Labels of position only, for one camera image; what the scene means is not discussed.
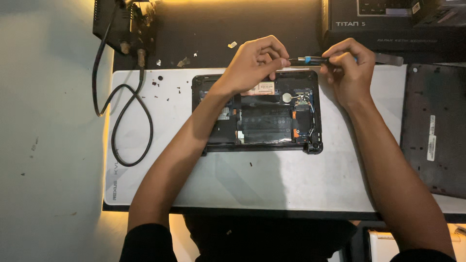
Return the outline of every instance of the black sleeve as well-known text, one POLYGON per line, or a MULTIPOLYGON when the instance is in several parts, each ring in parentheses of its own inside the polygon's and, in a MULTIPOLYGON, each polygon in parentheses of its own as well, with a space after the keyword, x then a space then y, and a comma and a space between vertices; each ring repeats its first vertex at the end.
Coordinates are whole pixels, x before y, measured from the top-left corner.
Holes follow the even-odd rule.
POLYGON ((411 249, 400 252, 390 262, 455 262, 449 255, 433 249, 411 249))
POLYGON ((121 262, 176 261, 170 231, 159 224, 140 225, 124 238, 121 262))

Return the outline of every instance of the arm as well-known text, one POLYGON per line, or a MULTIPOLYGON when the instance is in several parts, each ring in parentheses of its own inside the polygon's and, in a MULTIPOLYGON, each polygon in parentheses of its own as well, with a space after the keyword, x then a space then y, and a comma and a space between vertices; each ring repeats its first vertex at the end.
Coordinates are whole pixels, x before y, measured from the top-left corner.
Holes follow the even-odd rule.
POLYGON ((428 248, 454 258, 442 211, 405 160, 370 96, 374 53, 347 39, 322 56, 330 57, 330 62, 338 66, 323 65, 321 73, 327 76, 338 102, 351 118, 376 208, 400 250, 428 248))
POLYGON ((168 228, 168 214, 209 139, 222 108, 233 95, 290 66, 285 47, 268 36, 240 46, 223 76, 211 87, 147 172, 130 206, 128 231, 148 223, 168 228))

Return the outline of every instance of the hand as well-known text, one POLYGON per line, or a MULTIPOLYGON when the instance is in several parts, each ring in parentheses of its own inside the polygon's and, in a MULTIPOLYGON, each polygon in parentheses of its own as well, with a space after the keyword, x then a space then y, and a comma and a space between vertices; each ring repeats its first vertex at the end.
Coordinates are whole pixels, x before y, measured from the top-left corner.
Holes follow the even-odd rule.
POLYGON ((240 46, 216 85, 230 94, 252 89, 266 76, 275 80, 275 71, 290 66, 285 47, 273 35, 247 41, 240 46))
POLYGON ((332 65, 322 64, 320 72, 327 77, 327 81, 333 86, 335 97, 346 110, 352 105, 372 102, 370 82, 375 66, 372 51, 353 38, 348 38, 330 47, 322 57, 330 57, 332 65))

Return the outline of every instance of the forearm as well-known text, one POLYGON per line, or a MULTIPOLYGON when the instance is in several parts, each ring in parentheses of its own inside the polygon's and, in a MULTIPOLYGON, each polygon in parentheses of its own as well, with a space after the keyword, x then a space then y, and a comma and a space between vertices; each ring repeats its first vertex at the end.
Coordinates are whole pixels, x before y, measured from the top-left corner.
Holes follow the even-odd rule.
POLYGON ((373 101, 353 105, 348 113, 356 131, 372 197, 396 239, 402 240, 398 242, 400 249, 432 248, 453 255, 439 206, 405 160, 373 101))
POLYGON ((168 214, 231 94, 214 85, 147 172, 130 206, 128 231, 137 225, 168 227, 168 214))

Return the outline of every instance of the person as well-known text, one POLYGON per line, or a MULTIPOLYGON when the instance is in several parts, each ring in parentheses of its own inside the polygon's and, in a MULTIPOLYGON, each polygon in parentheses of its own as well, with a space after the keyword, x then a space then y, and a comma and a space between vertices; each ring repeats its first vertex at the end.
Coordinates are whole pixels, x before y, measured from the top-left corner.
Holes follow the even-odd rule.
MULTIPOLYGON (((442 211, 405 160, 370 96, 374 53, 349 38, 322 56, 329 57, 331 64, 322 65, 320 73, 351 118, 372 198, 399 246, 392 261, 454 261, 442 211)), ((250 90, 266 76, 274 80, 276 70, 290 66, 288 58, 283 44, 272 35, 240 46, 223 76, 142 180, 130 206, 120 261, 176 261, 168 229, 170 208, 218 115, 233 95, 250 90)), ((197 262, 326 261, 355 232, 348 221, 240 216, 186 216, 185 220, 199 248, 197 262), (329 239, 325 237, 329 232, 346 237, 329 239)))

